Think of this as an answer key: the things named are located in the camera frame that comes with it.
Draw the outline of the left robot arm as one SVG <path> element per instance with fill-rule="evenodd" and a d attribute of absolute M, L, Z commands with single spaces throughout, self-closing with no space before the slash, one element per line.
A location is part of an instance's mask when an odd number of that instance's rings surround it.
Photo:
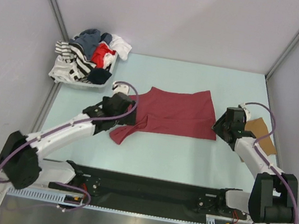
<path fill-rule="evenodd" d="M 70 143 L 133 122 L 139 104 L 135 87 L 124 81 L 112 86 L 113 95 L 82 110 L 77 116 L 50 129 L 22 134 L 12 132 L 0 152 L 0 184 L 11 183 L 17 189 L 33 184 L 54 184 L 71 191 L 78 190 L 82 177 L 70 162 L 49 161 L 46 157 Z"/>

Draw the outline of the tan tank top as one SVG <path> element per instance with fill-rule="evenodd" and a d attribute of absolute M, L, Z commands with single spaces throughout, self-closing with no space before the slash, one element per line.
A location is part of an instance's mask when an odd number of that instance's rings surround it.
<path fill-rule="evenodd" d="M 251 121 L 247 121 L 245 124 L 245 130 L 251 131 L 256 138 L 260 138 L 269 134 L 268 127 L 265 124 L 263 118 L 257 118 Z M 259 146 L 267 156 L 277 154 L 276 148 L 270 137 L 266 137 L 260 140 Z"/>

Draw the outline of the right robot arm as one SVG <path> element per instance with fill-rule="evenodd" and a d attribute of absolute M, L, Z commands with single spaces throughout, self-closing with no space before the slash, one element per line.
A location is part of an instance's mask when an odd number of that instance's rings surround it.
<path fill-rule="evenodd" d="M 225 141 L 245 163 L 255 178 L 250 193 L 229 189 L 217 198 L 215 208 L 220 215 L 235 209 L 249 215 L 254 223 L 298 224 L 298 180 L 271 163 L 260 141 L 246 130 L 246 104 L 228 107 L 212 130 Z"/>

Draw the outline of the maroon garment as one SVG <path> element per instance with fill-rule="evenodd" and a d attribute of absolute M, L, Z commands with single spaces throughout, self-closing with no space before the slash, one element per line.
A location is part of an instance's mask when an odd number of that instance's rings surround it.
<path fill-rule="evenodd" d="M 139 95 L 138 101 L 135 124 L 110 132 L 114 143 L 119 145 L 139 131 L 216 140 L 212 130 L 216 117 L 210 91 L 183 94 L 152 87 Z"/>

